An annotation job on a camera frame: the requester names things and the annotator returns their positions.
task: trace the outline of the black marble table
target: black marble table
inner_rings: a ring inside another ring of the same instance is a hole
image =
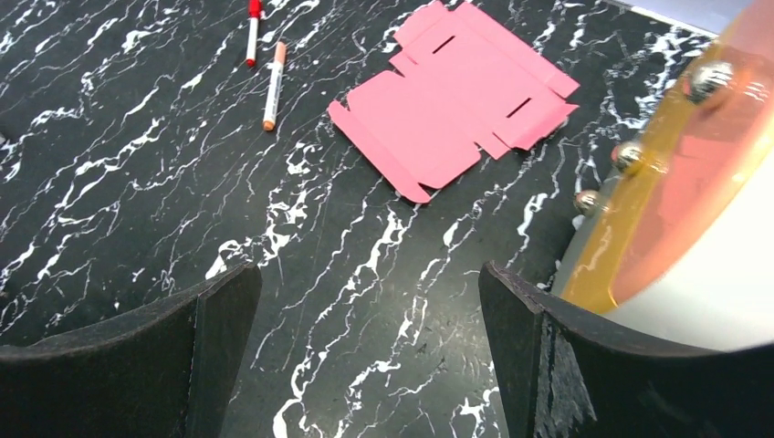
[[[581,108],[416,207],[325,108],[388,67],[423,3],[266,2],[260,64],[289,47],[276,133],[261,130],[268,72],[243,65],[246,1],[0,3],[0,343],[255,260],[264,292],[224,436],[506,436],[478,269],[549,287],[573,194],[707,40],[604,2],[484,1],[581,83]]]

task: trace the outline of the flattened pink cardboard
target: flattened pink cardboard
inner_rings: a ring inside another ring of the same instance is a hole
[[[328,106],[333,122],[395,189],[430,202],[480,159],[529,150],[577,108],[578,83],[469,3],[433,2],[395,32],[385,71]]]

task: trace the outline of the shiny metal knob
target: shiny metal knob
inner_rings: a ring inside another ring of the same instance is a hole
[[[593,216],[600,209],[601,196],[595,190],[584,190],[575,195],[575,208],[586,217]]]
[[[727,89],[734,77],[734,68],[726,61],[709,61],[697,67],[687,78],[683,92],[688,100],[699,104]]]
[[[643,147],[639,141],[627,141],[612,150],[612,165],[619,172],[634,172],[639,168],[643,157]]]

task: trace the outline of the red marker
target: red marker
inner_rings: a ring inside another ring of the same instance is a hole
[[[256,66],[256,50],[258,45],[258,20],[261,17],[261,0],[249,0],[247,13],[250,15],[250,37],[247,40],[247,66]]]

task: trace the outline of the marker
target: marker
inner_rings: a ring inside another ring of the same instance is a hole
[[[264,130],[273,130],[277,122],[279,89],[282,88],[282,71],[285,69],[285,54],[288,48],[282,41],[277,43],[274,62],[271,63],[271,79],[268,83],[267,108],[264,112]]]
[[[247,66],[256,66],[256,49],[258,45],[258,20],[261,18],[261,0],[249,0],[247,14],[250,15],[250,37],[247,40]]]

